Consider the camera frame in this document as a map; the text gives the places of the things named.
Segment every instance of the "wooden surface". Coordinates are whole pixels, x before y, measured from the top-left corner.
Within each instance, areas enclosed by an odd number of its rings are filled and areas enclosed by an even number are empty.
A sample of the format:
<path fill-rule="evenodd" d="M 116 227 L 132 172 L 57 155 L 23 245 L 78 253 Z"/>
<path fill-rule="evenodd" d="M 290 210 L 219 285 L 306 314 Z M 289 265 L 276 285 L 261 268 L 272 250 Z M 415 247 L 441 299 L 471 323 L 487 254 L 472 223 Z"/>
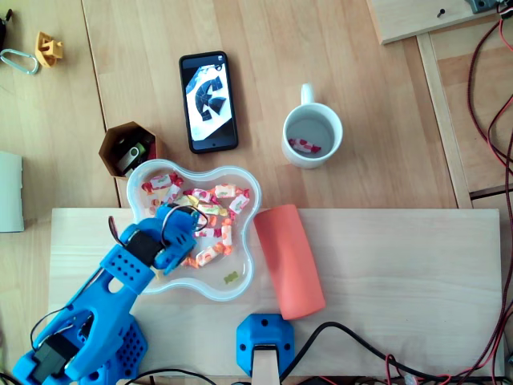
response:
<path fill-rule="evenodd" d="M 476 199 L 472 201 L 475 209 L 498 209 L 500 217 L 500 250 L 501 264 L 503 271 L 503 284 L 507 279 L 507 271 L 511 262 L 511 227 L 509 216 L 507 214 L 506 194 L 494 195 L 491 197 Z M 511 322 L 506 327 L 506 340 L 509 347 L 513 347 L 513 325 Z"/>
<path fill-rule="evenodd" d="M 465 1 L 367 0 L 380 43 L 390 43 L 430 30 L 452 26 L 485 14 L 472 14 Z M 441 9 L 445 14 L 438 16 Z"/>
<path fill-rule="evenodd" d="M 430 33 L 467 186 L 473 196 L 503 191 L 504 186 L 503 166 L 477 133 L 467 108 L 467 77 L 471 57 L 479 40 L 496 20 L 492 16 Z M 513 24 L 505 23 L 504 34 L 513 40 Z M 475 72 L 475 110 L 485 129 L 511 96 L 511 66 L 513 54 L 504 46 L 496 31 L 483 46 Z M 511 134 L 512 118 L 513 109 L 510 108 L 494 128 L 492 136 L 494 143 L 504 152 Z"/>
<path fill-rule="evenodd" d="M 415 39 L 379 46 L 361 0 L 84 0 L 107 127 L 134 120 L 160 136 L 168 158 L 204 171 L 248 169 L 266 207 L 454 208 L 446 161 Z M 188 149 L 180 56 L 224 50 L 240 146 Z M 281 152 L 288 113 L 311 82 L 344 125 L 323 168 Z M 124 183 L 119 183 L 127 207 Z"/>
<path fill-rule="evenodd" d="M 119 229 L 131 220 L 129 209 L 54 210 L 50 310 L 69 299 L 112 247 L 108 215 Z M 501 298 L 496 210 L 302 209 L 301 220 L 327 307 L 293 323 L 297 350 L 320 323 L 339 321 L 430 373 L 455 373 L 479 355 Z M 253 312 L 277 311 L 254 229 L 249 244 L 256 274 L 242 297 L 215 303 L 190 290 L 172 290 L 137 301 L 132 313 L 151 347 L 143 370 L 173 365 L 206 375 L 241 374 L 236 327 Z M 294 374 L 383 376 L 383 371 L 383 361 L 330 330 Z"/>
<path fill-rule="evenodd" d="M 434 113 L 438 121 L 438 130 L 442 138 L 454 195 L 460 209 L 471 209 L 472 203 L 468 192 L 465 171 L 463 170 L 462 159 L 459 155 L 458 142 L 454 134 L 446 97 L 443 93 L 442 80 L 438 71 L 436 57 L 434 56 L 430 34 L 420 34 L 417 36 L 417 42 L 422 63 L 424 64 L 424 71 L 426 72 L 426 80 L 430 89 Z"/>
<path fill-rule="evenodd" d="M 51 210 L 118 206 L 97 155 L 104 128 L 81 2 L 3 0 L 2 17 L 9 7 L 14 16 L 4 48 L 34 53 L 43 30 L 64 41 L 64 59 L 34 76 L 0 63 L 0 150 L 23 156 L 26 227 L 0 234 L 0 330 L 8 369 L 29 349 L 30 329 L 46 313 Z"/>

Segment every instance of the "blue mount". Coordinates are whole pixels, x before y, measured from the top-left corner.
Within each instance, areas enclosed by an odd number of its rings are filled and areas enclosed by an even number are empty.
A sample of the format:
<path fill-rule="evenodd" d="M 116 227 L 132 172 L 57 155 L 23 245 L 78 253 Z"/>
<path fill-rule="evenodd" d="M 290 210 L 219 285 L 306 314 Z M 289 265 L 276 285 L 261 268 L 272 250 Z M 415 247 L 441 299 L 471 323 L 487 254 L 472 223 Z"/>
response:
<path fill-rule="evenodd" d="M 160 235 L 172 206 L 160 206 L 156 217 L 129 225 L 100 262 L 100 267 L 36 338 L 33 350 L 13 369 L 26 385 L 114 384 L 134 379 L 147 342 L 130 310 L 155 277 L 151 267 L 169 274 L 196 245 L 199 213 L 177 209 L 168 218 L 163 245 Z M 123 287 L 112 293 L 117 278 Z"/>
<path fill-rule="evenodd" d="M 278 371 L 294 360 L 294 328 L 281 314 L 251 314 L 237 327 L 237 364 L 252 377 L 253 352 L 261 347 L 277 351 Z"/>

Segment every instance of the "smartphone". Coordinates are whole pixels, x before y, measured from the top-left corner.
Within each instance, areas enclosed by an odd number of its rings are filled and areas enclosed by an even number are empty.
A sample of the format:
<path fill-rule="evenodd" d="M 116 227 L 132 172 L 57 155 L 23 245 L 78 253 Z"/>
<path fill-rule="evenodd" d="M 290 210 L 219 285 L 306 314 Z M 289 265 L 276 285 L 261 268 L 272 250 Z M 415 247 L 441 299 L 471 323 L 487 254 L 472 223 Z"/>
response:
<path fill-rule="evenodd" d="M 180 58 L 185 122 L 195 154 L 239 144 L 228 57 L 222 51 Z"/>

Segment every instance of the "blue robotic arm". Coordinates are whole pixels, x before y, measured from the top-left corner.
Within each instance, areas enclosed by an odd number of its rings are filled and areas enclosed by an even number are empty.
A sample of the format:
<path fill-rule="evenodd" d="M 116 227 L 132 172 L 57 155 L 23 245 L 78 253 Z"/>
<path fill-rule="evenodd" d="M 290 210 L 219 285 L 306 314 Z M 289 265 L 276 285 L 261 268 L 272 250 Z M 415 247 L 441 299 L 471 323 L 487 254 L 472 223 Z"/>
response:
<path fill-rule="evenodd" d="M 14 375 L 26 385 L 134 379 L 147 342 L 130 309 L 155 277 L 152 267 L 169 274 L 194 248 L 199 215 L 190 207 L 165 205 L 154 218 L 128 226 L 120 245 L 20 358 Z M 114 278 L 123 284 L 116 293 L 109 290 Z"/>

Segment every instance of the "orange foam cylinder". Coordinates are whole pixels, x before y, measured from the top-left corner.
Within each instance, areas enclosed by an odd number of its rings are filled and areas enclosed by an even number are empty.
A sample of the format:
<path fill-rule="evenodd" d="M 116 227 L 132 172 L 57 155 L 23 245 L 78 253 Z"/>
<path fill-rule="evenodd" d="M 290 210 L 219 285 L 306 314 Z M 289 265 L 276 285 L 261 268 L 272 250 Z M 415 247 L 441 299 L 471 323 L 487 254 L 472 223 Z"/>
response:
<path fill-rule="evenodd" d="M 324 309 L 326 300 L 296 206 L 259 213 L 254 223 L 283 318 L 301 318 Z"/>

